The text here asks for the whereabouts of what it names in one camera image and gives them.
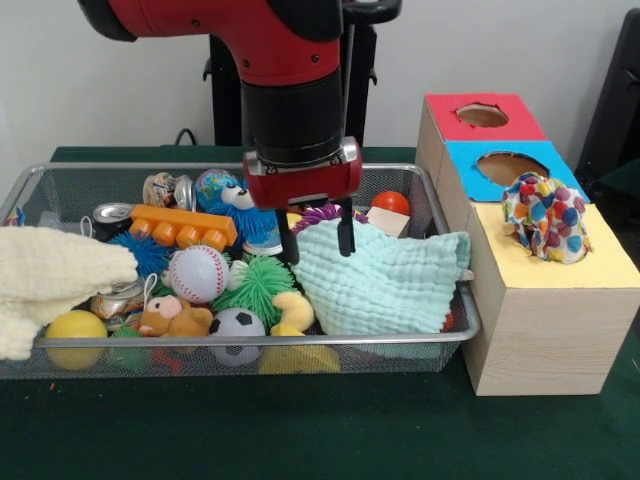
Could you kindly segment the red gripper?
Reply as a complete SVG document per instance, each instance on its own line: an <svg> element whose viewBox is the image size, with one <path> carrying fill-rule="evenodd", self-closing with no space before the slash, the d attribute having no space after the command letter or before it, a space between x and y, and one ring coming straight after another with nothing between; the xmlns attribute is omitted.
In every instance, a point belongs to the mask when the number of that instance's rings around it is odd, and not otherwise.
<svg viewBox="0 0 640 480"><path fill-rule="evenodd" d="M320 200L338 200L340 221L337 227L340 254L349 257L356 251L351 196L359 189L362 155L354 137L345 137L340 147L319 164L274 166L265 163L256 151L243 156L244 178L254 205L261 209L278 209L276 219L287 263L299 262L296 235L289 228L289 206Z"/></svg>

